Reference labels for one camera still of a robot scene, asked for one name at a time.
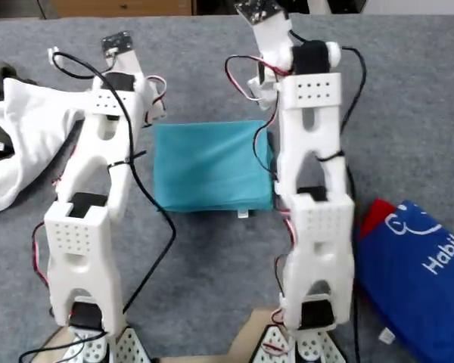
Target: wooden furniture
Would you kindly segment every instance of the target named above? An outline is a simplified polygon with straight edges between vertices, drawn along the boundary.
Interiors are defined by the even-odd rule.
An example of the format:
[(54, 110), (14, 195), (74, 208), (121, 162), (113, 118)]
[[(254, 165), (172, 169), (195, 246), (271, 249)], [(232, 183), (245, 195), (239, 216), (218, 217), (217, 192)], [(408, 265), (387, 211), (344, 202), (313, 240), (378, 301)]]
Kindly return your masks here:
[(52, 0), (59, 17), (193, 15), (195, 0)]

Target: white plastic part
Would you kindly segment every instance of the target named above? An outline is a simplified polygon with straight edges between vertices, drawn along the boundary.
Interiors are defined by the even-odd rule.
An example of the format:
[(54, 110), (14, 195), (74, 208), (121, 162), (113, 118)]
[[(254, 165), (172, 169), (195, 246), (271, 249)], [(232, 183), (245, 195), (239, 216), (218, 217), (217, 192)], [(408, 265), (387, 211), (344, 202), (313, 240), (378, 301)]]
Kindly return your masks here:
[[(253, 26), (261, 55), (267, 63), (283, 70), (292, 69), (291, 21), (283, 13)], [(341, 59), (340, 46), (326, 43), (331, 69)], [(335, 323), (350, 317), (354, 274), (351, 228), (354, 203), (347, 195), (345, 159), (339, 153), (341, 75), (323, 73), (279, 77), (273, 90), (279, 91), (278, 120), (280, 153), (275, 191), (290, 210), (296, 244), (285, 265), (285, 297), (281, 298), (284, 323), (288, 330), (300, 326), (301, 306), (309, 301), (310, 290), (319, 281), (328, 283)], [(258, 79), (249, 84), (255, 95), (266, 96), (261, 108), (272, 102), (272, 93)], [(306, 130), (303, 109), (312, 109), (314, 126)], [(314, 153), (324, 160), (328, 201), (315, 202), (309, 194), (297, 193), (297, 177), (306, 157)], [(332, 324), (324, 329), (332, 329)]]
[(273, 346), (277, 346), (281, 349), (288, 349), (288, 341), (286, 340), (284, 335), (282, 335), (281, 330), (276, 326), (270, 326), (267, 328), (266, 334), (264, 335), (259, 348), (254, 353), (251, 363), (288, 363), (287, 353), (277, 356), (269, 354), (267, 352), (269, 351), (268, 349), (266, 349), (267, 351), (265, 351), (262, 348), (262, 344), (264, 343), (272, 344)]
[(336, 42), (326, 42), (326, 47), (328, 47), (328, 56), (330, 60), (330, 66), (333, 70), (338, 67), (341, 61), (341, 48), (340, 45)]
[[(94, 340), (93, 342), (86, 343), (83, 350), (77, 357), (71, 358), (70, 363), (101, 363), (107, 352), (107, 343), (110, 344), (109, 363), (151, 363), (143, 345), (139, 341), (136, 332), (128, 327), (124, 330), (121, 337), (118, 339), (117, 344), (109, 342), (106, 338)], [(73, 357), (82, 345), (70, 347), (64, 354), (62, 359)]]
[(378, 336), (378, 340), (389, 346), (394, 342), (395, 334), (392, 333), (392, 331), (388, 327), (386, 327), (381, 331), (380, 335)]
[[(305, 362), (316, 363), (346, 363), (333, 340), (325, 331), (299, 330), (296, 332), (296, 349)], [(294, 349), (283, 355), (269, 354), (269, 349), (263, 349), (263, 343), (270, 343), (281, 349), (288, 350), (288, 341), (276, 326), (268, 328), (257, 351), (253, 354), (251, 363), (299, 363), (296, 361)]]
[(237, 211), (237, 217), (239, 219), (246, 219), (249, 218), (249, 210), (248, 209), (240, 209)]
[(102, 337), (93, 342), (85, 343), (82, 350), (83, 360), (87, 363), (102, 363), (107, 354), (107, 340)]
[(324, 331), (299, 331), (296, 342), (300, 356), (306, 361), (321, 359), (321, 363), (346, 363), (333, 340)]
[(283, 107), (314, 108), (341, 104), (341, 75), (339, 73), (289, 76), (279, 83)]
[(293, 42), (288, 35), (292, 28), (291, 19), (282, 12), (252, 27), (264, 60), (282, 70), (289, 70), (293, 62)]
[(325, 281), (335, 322), (350, 319), (354, 275), (351, 250), (353, 201), (347, 194), (328, 193), (327, 202), (315, 202), (309, 194), (291, 198), (291, 221), (297, 243), (284, 269), (285, 297), (281, 301), (288, 329), (299, 327), (302, 304), (309, 301), (312, 286)]
[(261, 110), (268, 110), (275, 103), (278, 92), (274, 89), (274, 82), (275, 79), (272, 77), (271, 81), (265, 79), (264, 83), (261, 85), (258, 76), (247, 82), (247, 86), (252, 91), (254, 97), (260, 98), (258, 104)]
[(151, 363), (136, 332), (130, 327), (119, 338), (114, 358), (115, 363)]
[(45, 214), (48, 282), (56, 322), (66, 326), (74, 301), (95, 303), (103, 327), (116, 336), (126, 326), (120, 274), (114, 264), (108, 209), (91, 206), (71, 218), (72, 203), (54, 202)]
[[(145, 119), (145, 105), (142, 99), (153, 101), (153, 92), (149, 87), (142, 87), (136, 79), (137, 92), (118, 92), (128, 110), (132, 122), (133, 140), (136, 142), (139, 129)], [(129, 157), (128, 123), (116, 99), (108, 90), (100, 89), (93, 82), (89, 105), (86, 105), (86, 119), (74, 154), (66, 165), (61, 181), (56, 187), (58, 200), (66, 203), (77, 192), (83, 190), (87, 181), (98, 168), (126, 160)], [(110, 121), (105, 115), (118, 116), (117, 121)], [(112, 221), (118, 222), (123, 217), (131, 184), (129, 165), (115, 166), (109, 170), (111, 186), (107, 208)]]
[[(107, 64), (111, 66), (113, 64), (113, 59), (108, 58), (106, 60)], [(114, 63), (114, 67), (111, 72), (124, 72), (124, 73), (132, 73), (136, 75), (136, 79), (143, 79), (143, 73), (141, 71), (141, 66), (139, 64), (138, 58), (136, 57), (136, 53), (134, 50), (127, 51), (126, 53), (122, 53), (116, 57), (116, 61)], [(162, 101), (158, 101), (152, 107), (150, 107), (152, 99), (155, 99), (159, 94), (157, 87), (154, 82), (146, 81), (142, 87), (142, 92), (139, 92), (141, 95), (145, 95), (144, 103), (149, 107), (148, 110), (148, 121), (153, 119), (157, 119), (159, 117), (165, 116), (165, 110)]]
[[(59, 48), (58, 48), (58, 47), (49, 48), (49, 49), (47, 50), (48, 62), (49, 62), (52, 66), (54, 66), (54, 68), (55, 68), (55, 64), (54, 64), (54, 62), (52, 61), (52, 57), (53, 57), (53, 55), (54, 55), (54, 53), (55, 53), (56, 51), (59, 51)], [(63, 67), (63, 66), (64, 66), (64, 60), (62, 59), (61, 56), (57, 56), (57, 57), (55, 58), (55, 63), (57, 63), (57, 65), (58, 65), (59, 67)]]

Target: bipedal robot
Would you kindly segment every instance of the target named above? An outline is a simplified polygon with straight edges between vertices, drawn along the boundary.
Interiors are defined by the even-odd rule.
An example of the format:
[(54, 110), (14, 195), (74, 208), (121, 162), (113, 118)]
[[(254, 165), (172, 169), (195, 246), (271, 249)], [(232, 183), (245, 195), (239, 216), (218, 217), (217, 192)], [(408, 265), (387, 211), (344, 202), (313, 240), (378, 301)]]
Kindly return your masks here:
[[(280, 152), (275, 192), (287, 208), (294, 245), (285, 263), (278, 325), (267, 327), (253, 363), (302, 361), (342, 362), (327, 331), (350, 319), (354, 261), (351, 246), (354, 202), (347, 194), (346, 164), (340, 146), (341, 48), (334, 42), (304, 41), (294, 45), (291, 21), (273, 0), (250, 0), (236, 5), (252, 26), (261, 57), (233, 55), (225, 71), (247, 99), (278, 113)], [(258, 76), (248, 82), (251, 97), (229, 72), (229, 61), (248, 57), (258, 61)], [(314, 126), (303, 126), (303, 110), (314, 113)], [(297, 177), (305, 157), (314, 153), (326, 186), (303, 188)], [(320, 281), (325, 293), (312, 293)]]
[[(225, 70), (248, 99), (278, 112), (275, 191), (287, 208), (294, 235), (276, 312), (282, 319), (266, 328), (251, 361), (344, 362), (327, 335), (350, 318), (354, 273), (354, 203), (346, 190), (340, 146), (341, 75), (331, 72), (341, 50), (333, 42), (295, 46), (289, 38), (291, 21), (274, 1), (251, 0), (237, 8), (253, 27), (261, 57), (231, 56)], [(149, 363), (134, 330), (126, 325), (110, 229), (121, 221), (132, 176), (136, 178), (131, 163), (138, 155), (134, 143), (141, 125), (145, 117), (162, 116), (163, 105), (151, 77), (141, 71), (127, 32), (103, 39), (103, 51), (107, 72), (96, 73), (90, 91), (68, 96), (84, 110), (85, 120), (58, 182), (58, 198), (45, 214), (50, 299), (56, 322), (76, 335), (76, 345), (70, 345), (61, 361)], [(63, 57), (74, 60), (59, 51), (50, 55), (59, 69)], [(234, 57), (259, 62), (258, 76), (248, 83), (253, 97), (228, 72), (227, 63)], [(306, 108), (314, 113), (310, 130), (303, 126)], [(322, 164), (325, 187), (297, 187), (309, 153)], [(98, 167), (107, 167), (110, 174), (107, 196), (81, 192)], [(319, 281), (325, 281), (329, 291), (313, 294)], [(287, 334), (281, 333), (281, 325)]]
[[(107, 37), (102, 45), (107, 72), (96, 71), (89, 77), (90, 91), (66, 96), (75, 99), (85, 119), (59, 178), (57, 199), (44, 219), (50, 300), (56, 322), (76, 335), (77, 344), (60, 361), (148, 363), (134, 330), (126, 325), (110, 230), (121, 222), (126, 209), (139, 131), (146, 119), (164, 114), (164, 92), (159, 95), (152, 82), (161, 77), (143, 75), (128, 32)], [(49, 58), (66, 74), (61, 67), (64, 58), (81, 62), (56, 48), (49, 50)], [(92, 173), (101, 167), (110, 175), (108, 195), (83, 193)]]

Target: wooden board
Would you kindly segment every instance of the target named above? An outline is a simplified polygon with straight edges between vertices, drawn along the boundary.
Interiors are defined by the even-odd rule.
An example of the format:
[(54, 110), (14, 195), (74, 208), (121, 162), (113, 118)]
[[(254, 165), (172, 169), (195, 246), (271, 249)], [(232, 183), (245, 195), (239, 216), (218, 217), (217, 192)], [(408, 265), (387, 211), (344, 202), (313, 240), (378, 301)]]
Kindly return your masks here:
[(59, 17), (192, 15), (192, 0), (52, 0)]
[[(249, 320), (241, 328), (232, 342), (226, 355), (205, 355), (195, 357), (162, 358), (160, 363), (248, 363), (257, 343), (267, 324), (271, 323), (272, 309), (254, 309)], [(45, 346), (56, 346), (73, 341), (73, 335), (66, 328), (60, 329), (48, 341)], [(32, 363), (51, 363), (60, 359), (65, 350), (54, 352), (42, 352), (38, 354)]]

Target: perforated panel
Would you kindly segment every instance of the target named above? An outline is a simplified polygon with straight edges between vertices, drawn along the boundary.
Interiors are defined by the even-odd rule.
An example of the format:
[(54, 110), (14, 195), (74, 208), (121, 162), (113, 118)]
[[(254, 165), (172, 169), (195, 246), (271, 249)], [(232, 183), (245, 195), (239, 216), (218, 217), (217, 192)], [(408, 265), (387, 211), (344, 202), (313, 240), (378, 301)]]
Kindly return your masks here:
[(52, 236), (55, 246), (65, 253), (88, 255), (91, 252), (90, 227), (73, 223), (54, 223)]
[(284, 108), (311, 108), (341, 104), (339, 73), (289, 76), (281, 81)]
[[(87, 343), (84, 350), (77, 357), (70, 359), (68, 363), (99, 363), (102, 359), (101, 353), (106, 348), (105, 338)], [(63, 358), (73, 357), (80, 349), (80, 344), (70, 347)], [(130, 327), (125, 329), (123, 335), (118, 340), (114, 354), (116, 356), (115, 363), (151, 363), (138, 336)]]
[[(322, 362), (322, 363), (346, 363), (345, 358), (333, 343), (326, 332), (313, 332), (312, 330), (299, 331), (297, 335), (297, 351), (306, 362)], [(270, 327), (264, 336), (262, 343), (271, 343), (276, 346), (285, 345), (288, 347), (288, 342), (282, 335), (278, 327)], [(251, 363), (292, 363), (288, 356), (284, 354), (280, 356), (270, 355), (259, 346), (259, 349), (254, 353)]]
[(82, 349), (81, 344), (78, 344), (76, 346), (71, 346), (66, 351), (66, 353), (64, 354), (62, 359), (69, 358), (69, 361), (67, 361), (67, 363), (82, 363), (83, 362), (82, 353), (84, 352), (84, 349), (82, 349), (81, 353), (77, 357), (71, 358), (71, 357), (75, 356), (77, 354), (77, 352), (79, 352), (81, 349)]
[(297, 350), (306, 361), (315, 361), (323, 355), (325, 363), (346, 363), (326, 332), (301, 331), (297, 338)]
[[(77, 357), (74, 357), (77, 352), (81, 352)], [(87, 342), (82, 347), (82, 344), (76, 346), (71, 346), (62, 359), (70, 358), (68, 362), (70, 363), (101, 363), (104, 359), (104, 355), (107, 351), (106, 339), (100, 338), (92, 342)]]
[(117, 344), (118, 363), (151, 363), (143, 345), (132, 328), (127, 328)]
[(313, 238), (336, 238), (341, 231), (345, 231), (350, 221), (352, 206), (327, 203), (325, 207), (315, 204), (314, 208), (307, 211), (308, 222), (305, 228)]
[[(135, 99), (134, 92), (118, 91), (117, 94), (120, 96), (126, 108), (129, 104), (132, 104)], [(91, 110), (92, 113), (99, 113), (103, 115), (122, 116), (118, 101), (113, 94), (107, 89), (98, 89), (93, 93)]]
[(84, 363), (101, 363), (107, 351), (105, 338), (86, 343), (82, 352)]
[[(282, 335), (281, 330), (278, 327), (269, 327), (264, 335), (264, 339), (261, 342), (270, 343), (273, 346), (277, 346), (281, 349), (288, 349), (288, 342), (285, 337)], [(288, 363), (288, 354), (283, 354), (280, 356), (269, 354), (265, 352), (264, 349), (259, 346), (259, 349), (255, 353), (255, 356), (251, 363)]]

